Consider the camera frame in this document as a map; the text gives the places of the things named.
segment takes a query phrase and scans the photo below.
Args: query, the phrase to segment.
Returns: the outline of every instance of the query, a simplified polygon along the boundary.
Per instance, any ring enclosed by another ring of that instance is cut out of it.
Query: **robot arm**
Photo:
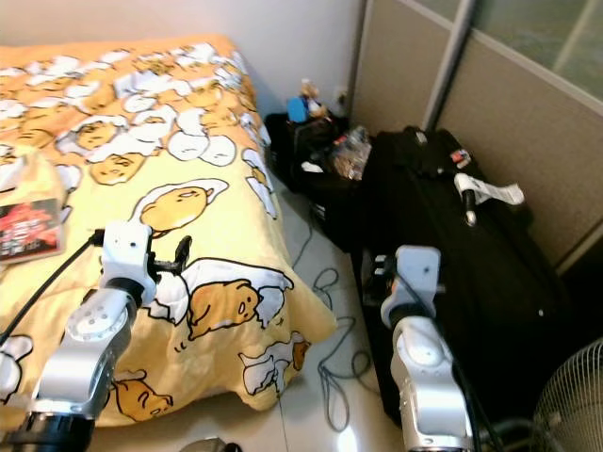
[[[432,320],[440,253],[400,247],[396,257],[398,276],[382,305],[382,321],[394,328],[391,372],[399,388],[405,450],[472,450],[464,394],[452,375],[446,341]],[[385,259],[380,256],[377,263],[385,264]]]
[[[115,221],[103,240],[99,289],[67,320],[65,336],[43,368],[28,415],[10,433],[14,451],[83,451],[106,404],[115,365],[130,342],[137,309],[155,297],[158,270],[180,271],[190,237],[176,263],[155,262],[148,226]]]

